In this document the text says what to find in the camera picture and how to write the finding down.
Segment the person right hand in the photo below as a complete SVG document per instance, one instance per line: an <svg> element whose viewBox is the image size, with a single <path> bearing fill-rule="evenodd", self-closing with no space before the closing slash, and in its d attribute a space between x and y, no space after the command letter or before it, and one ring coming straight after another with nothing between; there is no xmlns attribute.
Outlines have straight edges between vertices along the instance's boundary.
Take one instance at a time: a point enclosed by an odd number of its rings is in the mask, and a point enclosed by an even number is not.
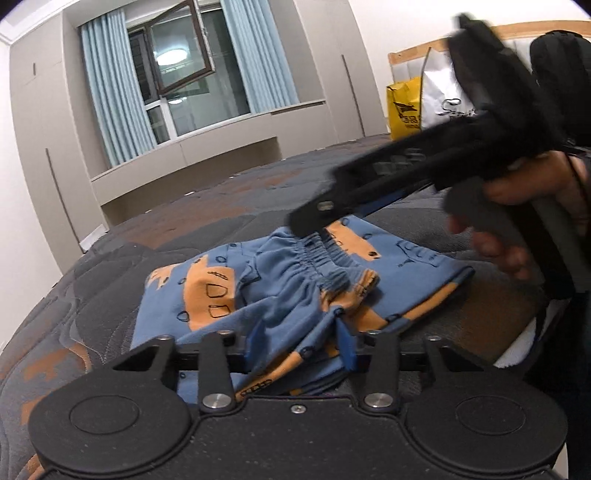
<svg viewBox="0 0 591 480"><path fill-rule="evenodd" d="M524 250L513 267L556 290L590 288L590 153L515 152L480 155L474 170L448 191L444 209L460 223L486 233L500 254Z"/></svg>

